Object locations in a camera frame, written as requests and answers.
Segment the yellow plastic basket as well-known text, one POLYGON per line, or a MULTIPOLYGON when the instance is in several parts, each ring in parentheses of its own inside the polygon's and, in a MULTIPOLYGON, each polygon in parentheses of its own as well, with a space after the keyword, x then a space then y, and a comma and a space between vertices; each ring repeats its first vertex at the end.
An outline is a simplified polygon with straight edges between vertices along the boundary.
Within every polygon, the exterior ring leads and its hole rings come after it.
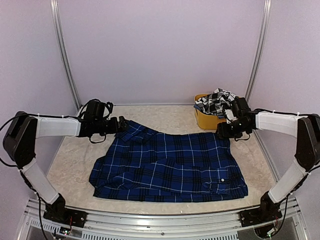
MULTIPOLYGON (((194 101, 199 99, 200 97, 204 97, 205 95, 207 94, 196 95, 194 97, 194 101)), ((203 114, 199 110, 196 110, 195 108, 194 110, 195 110, 195 117, 196 117, 197 124, 201 129, 216 130, 217 125, 219 123, 227 122, 227 119, 225 117, 219 118, 217 116, 203 114)))

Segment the blue plaid long sleeve shirt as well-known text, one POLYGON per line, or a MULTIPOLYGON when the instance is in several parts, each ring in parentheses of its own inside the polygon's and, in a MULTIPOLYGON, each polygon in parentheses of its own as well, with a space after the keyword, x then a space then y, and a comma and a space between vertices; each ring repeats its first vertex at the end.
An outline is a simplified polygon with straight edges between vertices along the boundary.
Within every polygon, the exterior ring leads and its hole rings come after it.
POLYGON ((231 143, 213 132, 167 134, 128 121, 89 183, 97 198, 158 203, 202 203, 249 194, 231 143))

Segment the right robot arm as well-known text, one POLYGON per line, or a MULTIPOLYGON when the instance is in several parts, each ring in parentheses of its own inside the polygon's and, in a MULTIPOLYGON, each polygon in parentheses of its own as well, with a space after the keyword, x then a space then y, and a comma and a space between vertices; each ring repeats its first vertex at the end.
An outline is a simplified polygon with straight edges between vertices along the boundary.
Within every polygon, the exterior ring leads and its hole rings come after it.
POLYGON ((239 140, 256 131, 261 137, 275 137, 273 146, 283 150, 287 170, 267 192, 274 204, 292 194, 312 171, 320 166, 320 117, 318 114, 250 109, 245 98, 237 97, 224 110, 226 121, 217 125, 221 139, 239 140))

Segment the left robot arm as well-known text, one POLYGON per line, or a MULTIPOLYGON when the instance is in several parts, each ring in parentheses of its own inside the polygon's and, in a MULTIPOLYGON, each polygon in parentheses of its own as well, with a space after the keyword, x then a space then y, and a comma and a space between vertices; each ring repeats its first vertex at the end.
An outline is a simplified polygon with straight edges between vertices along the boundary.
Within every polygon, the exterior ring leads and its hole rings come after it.
POLYGON ((94 135, 106 138, 107 135, 120 133, 127 128, 127 121, 123 116, 111 116, 113 108, 112 102, 91 99, 76 115, 47 115, 18 111, 2 126, 7 129, 2 146, 13 162, 8 167, 18 169, 28 187, 42 201, 52 205, 49 212, 61 223, 70 218, 70 211, 57 202, 60 194, 36 160, 37 143, 49 138, 90 140, 94 135))

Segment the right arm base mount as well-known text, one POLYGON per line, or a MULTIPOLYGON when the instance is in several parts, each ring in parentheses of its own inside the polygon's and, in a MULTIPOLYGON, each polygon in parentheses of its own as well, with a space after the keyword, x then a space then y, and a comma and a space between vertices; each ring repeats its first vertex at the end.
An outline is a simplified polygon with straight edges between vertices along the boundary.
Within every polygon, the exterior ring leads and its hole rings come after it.
POLYGON ((265 192, 260 198, 260 205, 256 208, 246 209, 239 212, 240 223, 242 227, 267 223, 269 221, 280 219, 283 215, 280 210, 280 203, 274 203, 269 192, 265 192))

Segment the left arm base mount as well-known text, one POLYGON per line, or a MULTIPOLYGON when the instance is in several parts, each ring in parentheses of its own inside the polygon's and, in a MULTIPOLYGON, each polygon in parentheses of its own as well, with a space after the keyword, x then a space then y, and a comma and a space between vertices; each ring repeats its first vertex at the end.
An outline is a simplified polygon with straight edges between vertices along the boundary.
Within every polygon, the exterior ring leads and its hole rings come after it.
POLYGON ((84 228, 88 213, 66 207, 66 201, 59 193, 58 198, 52 203, 45 202, 43 217, 47 220, 69 225, 70 227, 84 228))

